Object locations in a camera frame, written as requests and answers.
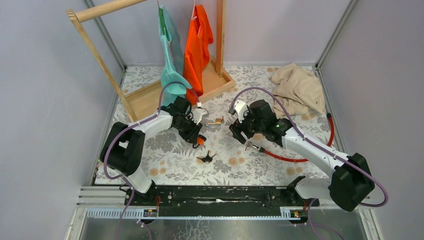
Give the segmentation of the orange black padlock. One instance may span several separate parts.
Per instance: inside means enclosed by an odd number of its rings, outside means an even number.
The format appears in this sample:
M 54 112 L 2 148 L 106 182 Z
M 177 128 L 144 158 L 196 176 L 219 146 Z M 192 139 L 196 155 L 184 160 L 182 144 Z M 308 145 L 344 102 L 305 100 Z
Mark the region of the orange black padlock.
M 205 136 L 203 136 L 203 135 L 199 134 L 199 135 L 197 136 L 196 143 L 195 143 L 195 144 L 193 144 L 193 145 L 192 145 L 192 147 L 193 147 L 194 149 L 197 149 L 198 147 L 202 146 L 202 145 L 205 143 L 205 141 L 206 141 L 206 140 L 207 140 L 207 138 L 206 138 Z

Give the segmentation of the brass padlock with key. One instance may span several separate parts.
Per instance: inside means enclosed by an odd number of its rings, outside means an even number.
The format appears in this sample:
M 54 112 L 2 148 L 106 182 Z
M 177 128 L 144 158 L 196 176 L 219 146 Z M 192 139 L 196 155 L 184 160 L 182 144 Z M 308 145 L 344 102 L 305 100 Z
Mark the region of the brass padlock with key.
M 216 118 L 214 121 L 206 122 L 205 126 L 208 128 L 216 128 L 223 125 L 224 123 L 225 123 L 225 120 L 223 117 L 221 117 L 221 118 Z

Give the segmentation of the black key bunch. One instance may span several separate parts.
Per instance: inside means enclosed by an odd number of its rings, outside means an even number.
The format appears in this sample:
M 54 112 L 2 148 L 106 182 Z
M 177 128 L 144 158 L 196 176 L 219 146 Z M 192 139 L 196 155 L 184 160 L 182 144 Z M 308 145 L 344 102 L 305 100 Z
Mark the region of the black key bunch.
M 196 157 L 197 160 L 201 161 L 202 163 L 205 164 L 210 164 L 213 161 L 213 158 L 216 156 L 217 154 L 211 154 L 211 151 L 208 150 L 206 156 L 203 157 Z

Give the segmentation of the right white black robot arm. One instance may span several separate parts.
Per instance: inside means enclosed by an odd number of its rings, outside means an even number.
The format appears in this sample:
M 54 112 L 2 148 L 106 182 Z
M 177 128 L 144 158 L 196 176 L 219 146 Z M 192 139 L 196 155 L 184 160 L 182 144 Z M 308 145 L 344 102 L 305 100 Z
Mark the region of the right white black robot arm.
M 268 141 L 301 155 L 327 175 L 326 178 L 303 177 L 296 182 L 286 193 L 291 205 L 299 206 L 306 199 L 329 200 L 351 212 L 375 189 L 362 155 L 348 155 L 311 138 L 287 118 L 277 118 L 265 100 L 250 105 L 237 100 L 229 113 L 236 116 L 229 129 L 241 144 L 261 134 Z

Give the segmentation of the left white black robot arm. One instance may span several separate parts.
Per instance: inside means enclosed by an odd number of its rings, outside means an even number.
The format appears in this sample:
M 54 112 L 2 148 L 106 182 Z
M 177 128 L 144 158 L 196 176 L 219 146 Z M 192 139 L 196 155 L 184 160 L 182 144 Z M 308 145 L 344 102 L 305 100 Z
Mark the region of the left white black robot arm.
M 206 141 L 200 130 L 207 114 L 200 103 L 192 108 L 187 99 L 178 96 L 173 103 L 138 122 L 116 122 L 102 148 L 100 161 L 104 167 L 118 171 L 119 176 L 137 191 L 136 199 L 148 206 L 154 202 L 155 192 L 151 189 L 153 180 L 142 168 L 145 141 L 162 131 L 176 129 L 184 141 L 197 148 Z

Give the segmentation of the floral patterned mat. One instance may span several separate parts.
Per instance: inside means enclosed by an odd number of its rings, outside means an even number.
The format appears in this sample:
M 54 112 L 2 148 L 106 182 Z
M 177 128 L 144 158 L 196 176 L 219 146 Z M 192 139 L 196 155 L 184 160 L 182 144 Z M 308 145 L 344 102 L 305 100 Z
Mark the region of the floral patterned mat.
M 310 162 L 299 162 L 295 152 L 280 148 L 257 134 L 251 141 L 271 152 L 271 155 L 246 148 L 232 137 L 229 125 L 234 117 L 228 113 L 234 96 L 243 89 L 242 101 L 252 103 L 273 100 L 262 89 L 273 90 L 270 81 L 275 66 L 228 66 L 235 87 L 203 104 L 209 115 L 206 121 L 224 118 L 224 124 L 215 128 L 203 127 L 204 145 L 192 148 L 174 129 L 163 131 L 145 142 L 142 169 L 158 185 L 238 185 L 285 186 L 298 176 L 322 178 L 325 174 Z M 197 157 L 216 154 L 209 164 Z

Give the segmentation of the teal shirt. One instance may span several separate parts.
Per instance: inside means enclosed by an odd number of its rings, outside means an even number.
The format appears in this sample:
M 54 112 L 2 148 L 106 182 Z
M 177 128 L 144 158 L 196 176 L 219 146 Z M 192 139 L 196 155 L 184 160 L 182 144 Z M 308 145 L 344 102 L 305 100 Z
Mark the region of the teal shirt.
M 166 87 L 162 96 L 162 106 L 173 103 L 177 97 L 185 97 L 187 89 L 191 89 L 190 83 L 183 77 L 184 55 L 180 44 L 180 35 L 174 21 L 166 10 L 163 9 L 166 35 L 161 34 L 159 18 L 159 39 L 162 44 L 165 64 L 161 72 L 160 82 L 162 87 Z

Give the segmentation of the wooden clothes rack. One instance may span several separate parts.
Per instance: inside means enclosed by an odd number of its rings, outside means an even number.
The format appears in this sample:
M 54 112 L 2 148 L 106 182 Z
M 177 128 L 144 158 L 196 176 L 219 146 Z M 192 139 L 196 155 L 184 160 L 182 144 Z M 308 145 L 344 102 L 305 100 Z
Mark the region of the wooden clothes rack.
M 100 18 L 104 15 L 128 8 L 141 3 L 140 0 L 113 0 L 98 6 L 88 7 L 79 12 L 72 9 L 66 11 L 69 20 L 74 25 L 77 32 L 91 51 L 99 66 L 106 74 L 109 82 L 116 91 L 127 115 L 131 121 L 141 120 L 153 113 L 154 104 L 159 103 L 159 96 L 162 90 L 159 80 L 143 86 L 129 94 L 123 94 L 121 88 L 112 76 L 100 53 L 96 49 L 82 23 Z M 233 78 L 224 68 L 224 45 L 225 45 L 225 24 L 226 6 L 225 0 L 218 0 L 216 6 L 216 57 L 211 57 L 205 70 L 202 72 L 204 94 L 199 97 L 201 102 L 207 102 L 215 97 L 233 89 L 236 85 Z

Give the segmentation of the beige crumpled cloth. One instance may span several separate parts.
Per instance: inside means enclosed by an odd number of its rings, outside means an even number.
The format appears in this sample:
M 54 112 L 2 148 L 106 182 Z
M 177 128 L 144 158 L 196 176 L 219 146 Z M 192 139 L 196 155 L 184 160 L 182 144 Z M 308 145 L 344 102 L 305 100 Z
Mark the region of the beige crumpled cloth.
M 312 110 L 326 112 L 323 87 L 312 71 L 291 63 L 276 68 L 270 81 L 276 85 L 272 94 L 282 103 L 280 106 L 274 101 L 277 116 L 305 115 Z

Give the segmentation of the orange shirt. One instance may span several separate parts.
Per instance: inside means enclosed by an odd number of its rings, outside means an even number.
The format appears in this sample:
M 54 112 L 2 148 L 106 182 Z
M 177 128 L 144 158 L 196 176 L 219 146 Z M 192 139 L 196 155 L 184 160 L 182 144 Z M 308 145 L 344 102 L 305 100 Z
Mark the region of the orange shirt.
M 201 4 L 196 5 L 197 15 L 202 25 L 201 38 L 197 38 L 196 32 L 191 32 L 190 23 L 187 41 L 184 51 L 183 77 L 191 85 L 191 89 L 185 94 L 186 98 L 195 104 L 196 97 L 204 93 L 203 70 L 210 61 L 209 45 L 214 42 L 214 36 L 208 19 L 208 15 Z

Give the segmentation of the green clothes hanger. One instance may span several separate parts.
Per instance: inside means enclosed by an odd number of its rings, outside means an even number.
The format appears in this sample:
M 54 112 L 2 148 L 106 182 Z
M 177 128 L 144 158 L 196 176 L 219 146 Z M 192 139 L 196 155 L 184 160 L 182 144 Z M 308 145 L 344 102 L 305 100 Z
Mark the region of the green clothes hanger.
M 166 24 L 165 24 L 165 18 L 164 18 L 164 11 L 157 0 L 157 7 L 158 7 L 158 17 L 159 17 L 159 27 L 161 31 L 161 35 L 166 35 Z

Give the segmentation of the white pink clothes hanger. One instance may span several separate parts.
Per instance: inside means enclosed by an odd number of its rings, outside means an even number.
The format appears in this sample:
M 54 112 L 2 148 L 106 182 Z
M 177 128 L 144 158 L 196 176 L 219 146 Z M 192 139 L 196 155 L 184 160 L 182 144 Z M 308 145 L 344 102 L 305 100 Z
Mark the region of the white pink clothes hanger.
M 198 18 L 198 14 L 197 14 L 197 5 L 196 5 L 196 1 L 193 0 L 193 10 L 192 10 L 192 14 L 191 14 L 191 19 L 190 19 L 190 31 L 191 32 L 196 32 L 196 37 L 198 39 L 200 39 L 202 37 L 202 23 Z

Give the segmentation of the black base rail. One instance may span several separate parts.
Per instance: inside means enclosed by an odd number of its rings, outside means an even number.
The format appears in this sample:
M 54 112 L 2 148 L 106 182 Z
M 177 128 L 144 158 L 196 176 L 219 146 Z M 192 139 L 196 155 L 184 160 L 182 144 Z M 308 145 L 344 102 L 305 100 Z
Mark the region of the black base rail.
M 130 206 L 152 206 L 160 217 L 277 217 L 285 207 L 306 210 L 292 186 L 153 185 L 147 193 L 126 190 Z

